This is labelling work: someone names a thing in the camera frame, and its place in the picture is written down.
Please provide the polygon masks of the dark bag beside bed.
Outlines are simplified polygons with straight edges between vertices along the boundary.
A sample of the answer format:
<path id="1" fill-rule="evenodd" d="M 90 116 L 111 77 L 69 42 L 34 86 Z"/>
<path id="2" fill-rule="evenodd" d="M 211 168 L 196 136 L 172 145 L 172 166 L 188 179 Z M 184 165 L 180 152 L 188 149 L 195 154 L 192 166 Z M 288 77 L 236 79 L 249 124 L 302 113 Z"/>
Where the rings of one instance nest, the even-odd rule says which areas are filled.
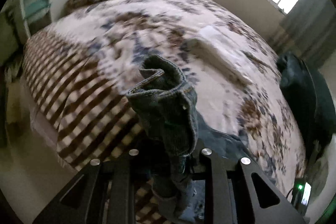
<path id="1" fill-rule="evenodd" d="M 326 80 L 319 71 L 291 52 L 276 62 L 280 90 L 297 122 L 306 158 L 320 158 L 335 133 L 335 106 Z"/>

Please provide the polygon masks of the teal shelf rack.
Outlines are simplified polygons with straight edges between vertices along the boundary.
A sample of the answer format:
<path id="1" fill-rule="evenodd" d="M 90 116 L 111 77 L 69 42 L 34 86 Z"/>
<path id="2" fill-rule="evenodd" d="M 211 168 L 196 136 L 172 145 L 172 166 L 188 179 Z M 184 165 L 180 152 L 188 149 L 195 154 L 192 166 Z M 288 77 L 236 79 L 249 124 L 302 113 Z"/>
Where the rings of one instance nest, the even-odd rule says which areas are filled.
<path id="1" fill-rule="evenodd" d="M 22 44 L 51 22 L 50 0 L 16 0 L 15 25 Z"/>

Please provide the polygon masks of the floral fleece blanket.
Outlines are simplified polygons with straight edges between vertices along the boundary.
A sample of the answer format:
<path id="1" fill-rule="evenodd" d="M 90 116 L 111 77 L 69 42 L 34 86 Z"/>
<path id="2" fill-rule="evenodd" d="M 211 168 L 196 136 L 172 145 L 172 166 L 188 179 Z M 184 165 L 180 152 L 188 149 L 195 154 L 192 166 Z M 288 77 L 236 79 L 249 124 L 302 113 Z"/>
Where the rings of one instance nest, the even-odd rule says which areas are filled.
<path id="1" fill-rule="evenodd" d="M 127 91 L 156 54 L 176 64 L 214 129 L 239 136 L 282 191 L 305 170 L 301 134 L 279 88 L 277 56 L 260 36 L 211 0 L 112 0 L 57 21 L 63 52 L 84 57 L 68 93 L 57 152 L 75 168 L 101 156 L 134 117 Z"/>

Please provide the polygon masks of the device with green light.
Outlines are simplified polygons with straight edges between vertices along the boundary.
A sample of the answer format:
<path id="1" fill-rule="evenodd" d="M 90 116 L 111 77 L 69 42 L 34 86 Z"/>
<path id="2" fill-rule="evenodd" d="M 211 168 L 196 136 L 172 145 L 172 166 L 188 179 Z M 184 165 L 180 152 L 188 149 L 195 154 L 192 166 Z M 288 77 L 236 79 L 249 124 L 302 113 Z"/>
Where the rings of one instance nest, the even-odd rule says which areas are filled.
<path id="1" fill-rule="evenodd" d="M 304 178 L 296 178 L 291 194 L 292 198 L 290 203 L 299 214 L 305 215 L 310 200 L 311 185 Z"/>

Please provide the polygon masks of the blue denim jeans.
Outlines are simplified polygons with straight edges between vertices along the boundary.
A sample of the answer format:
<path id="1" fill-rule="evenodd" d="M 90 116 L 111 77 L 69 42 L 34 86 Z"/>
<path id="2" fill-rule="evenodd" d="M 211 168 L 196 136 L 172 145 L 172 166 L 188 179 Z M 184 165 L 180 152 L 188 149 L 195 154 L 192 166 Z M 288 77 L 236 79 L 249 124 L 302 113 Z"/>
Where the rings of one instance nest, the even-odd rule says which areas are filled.
<path id="1" fill-rule="evenodd" d="M 191 155 L 201 140 L 219 156 L 237 162 L 250 156 L 236 135 L 211 128 L 196 110 L 197 93 L 174 63 L 150 55 L 143 80 L 126 97 L 149 141 L 152 191 L 159 211 L 176 223 L 196 223 L 205 212 L 205 185 L 191 179 Z"/>

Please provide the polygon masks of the grey curtain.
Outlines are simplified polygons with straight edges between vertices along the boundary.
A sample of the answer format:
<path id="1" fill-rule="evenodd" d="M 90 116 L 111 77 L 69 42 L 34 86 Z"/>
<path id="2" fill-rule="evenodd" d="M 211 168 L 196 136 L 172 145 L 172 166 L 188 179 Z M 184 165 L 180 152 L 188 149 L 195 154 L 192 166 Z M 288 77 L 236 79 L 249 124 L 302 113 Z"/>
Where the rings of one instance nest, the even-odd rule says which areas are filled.
<path id="1" fill-rule="evenodd" d="M 331 0 L 298 0 L 268 43 L 278 55 L 292 51 L 322 67 L 335 51 L 335 5 Z"/>

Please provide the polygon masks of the folded white cloth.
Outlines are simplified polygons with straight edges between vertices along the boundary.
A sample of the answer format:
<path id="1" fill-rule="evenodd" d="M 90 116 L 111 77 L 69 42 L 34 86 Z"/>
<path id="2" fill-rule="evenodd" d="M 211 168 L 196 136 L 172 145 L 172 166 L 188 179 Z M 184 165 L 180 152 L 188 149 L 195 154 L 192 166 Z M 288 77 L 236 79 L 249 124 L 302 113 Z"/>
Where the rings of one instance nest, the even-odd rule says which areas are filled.
<path id="1" fill-rule="evenodd" d="M 237 44 L 217 27 L 201 28 L 192 38 L 186 40 L 187 48 L 198 51 L 198 55 L 209 57 L 210 62 L 220 70 L 231 72 L 244 85 L 252 85 L 252 63 L 235 47 Z"/>

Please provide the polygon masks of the brown checkered bed sheet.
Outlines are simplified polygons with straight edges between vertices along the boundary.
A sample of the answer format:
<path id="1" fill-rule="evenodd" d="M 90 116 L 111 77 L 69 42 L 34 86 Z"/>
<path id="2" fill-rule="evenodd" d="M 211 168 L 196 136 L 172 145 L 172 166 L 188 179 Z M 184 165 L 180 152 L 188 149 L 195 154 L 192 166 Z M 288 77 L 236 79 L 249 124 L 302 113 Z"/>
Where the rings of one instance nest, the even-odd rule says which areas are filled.
<path id="1" fill-rule="evenodd" d="M 38 112 L 56 133 L 56 154 L 75 171 L 114 160 L 145 131 L 116 80 L 98 68 L 112 44 L 74 43 L 41 30 L 26 44 L 23 73 Z"/>

